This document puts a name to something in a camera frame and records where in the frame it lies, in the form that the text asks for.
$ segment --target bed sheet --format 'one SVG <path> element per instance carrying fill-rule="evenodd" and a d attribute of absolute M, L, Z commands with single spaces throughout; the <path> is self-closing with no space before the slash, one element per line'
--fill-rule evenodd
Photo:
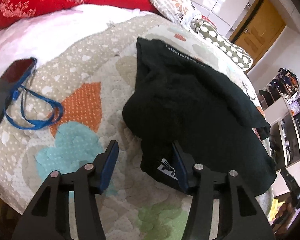
<path fill-rule="evenodd" d="M 86 36 L 148 14 L 153 13 L 82 4 L 68 10 L 22 19 L 0 30 L 0 77 L 17 59 L 36 57 L 37 67 L 40 67 Z"/>
<path fill-rule="evenodd" d="M 141 171 L 140 140 L 122 119 L 122 108 L 135 87 L 138 36 L 164 40 L 224 73 L 260 107 L 242 70 L 198 35 L 158 15 L 113 24 L 75 42 L 37 69 L 30 89 L 62 103 L 65 112 L 59 123 L 38 131 L 18 130 L 6 119 L 0 124 L 0 197 L 15 210 L 25 210 L 52 170 L 75 171 L 115 139 L 120 152 L 111 183 L 102 196 L 96 196 L 106 238 L 181 239 L 192 198 Z M 22 124 L 19 112 L 20 100 L 8 113 Z M 49 114 L 42 101 L 27 99 L 28 118 L 42 119 Z M 71 232 L 77 239 L 73 202 L 70 196 Z M 218 230 L 217 201 L 212 223 L 210 239 Z"/>

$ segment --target smartphone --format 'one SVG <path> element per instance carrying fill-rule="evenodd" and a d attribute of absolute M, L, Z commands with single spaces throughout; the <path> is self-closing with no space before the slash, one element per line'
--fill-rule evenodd
<path fill-rule="evenodd" d="M 37 60 L 33 57 L 16 60 L 0 78 L 0 123 L 4 116 L 4 110 L 10 105 L 12 93 L 31 74 Z"/>

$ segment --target silver screw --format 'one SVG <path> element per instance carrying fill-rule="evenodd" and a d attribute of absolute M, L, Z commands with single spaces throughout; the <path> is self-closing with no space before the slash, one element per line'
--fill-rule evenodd
<path fill-rule="evenodd" d="M 92 164 L 92 163 L 88 163 L 88 164 L 86 164 L 86 165 L 84 166 L 84 168 L 85 168 L 86 170 L 92 170 L 92 169 L 93 169 L 93 164 Z"/>
<path fill-rule="evenodd" d="M 59 176 L 59 171 L 53 171 L 50 173 L 50 176 L 55 178 L 55 177 L 58 177 Z"/>
<path fill-rule="evenodd" d="M 237 173 L 237 171 L 235 171 L 235 170 L 229 171 L 229 174 L 230 174 L 230 176 L 232 176 L 232 177 L 238 176 L 238 173 Z"/>
<path fill-rule="evenodd" d="M 203 169 L 203 165 L 201 164 L 201 163 L 196 163 L 195 165 L 194 165 L 194 168 L 196 169 L 196 170 L 202 170 Z"/>

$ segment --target quilted bedspread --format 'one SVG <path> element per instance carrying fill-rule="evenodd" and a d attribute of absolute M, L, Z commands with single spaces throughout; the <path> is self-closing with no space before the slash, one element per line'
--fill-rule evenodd
<path fill-rule="evenodd" d="M 25 210 L 51 171 L 76 171 L 114 139 L 119 143 L 118 161 L 109 188 L 96 196 L 106 238 L 181 239 L 192 198 L 140 170 L 140 139 L 122 119 L 122 108 L 135 86 L 138 36 L 164 40 L 224 73 L 261 109 L 242 70 L 199 36 L 158 15 L 114 25 L 76 42 L 37 69 L 30 88 L 62 103 L 60 122 L 38 131 L 18 130 L 6 119 L 0 124 L 0 197 L 15 210 Z M 43 119 L 50 111 L 43 101 L 27 97 L 28 118 Z M 20 100 L 8 114 L 25 125 Z M 70 194 L 72 238 L 77 239 L 73 202 Z M 218 224 L 215 203 L 211 239 Z"/>

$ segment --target wooden door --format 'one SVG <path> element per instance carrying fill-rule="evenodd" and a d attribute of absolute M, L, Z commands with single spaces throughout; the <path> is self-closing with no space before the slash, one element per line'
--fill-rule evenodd
<path fill-rule="evenodd" d="M 239 36 L 236 45 L 245 49 L 255 65 L 282 32 L 285 23 L 270 3 L 264 0 L 256 15 Z"/>

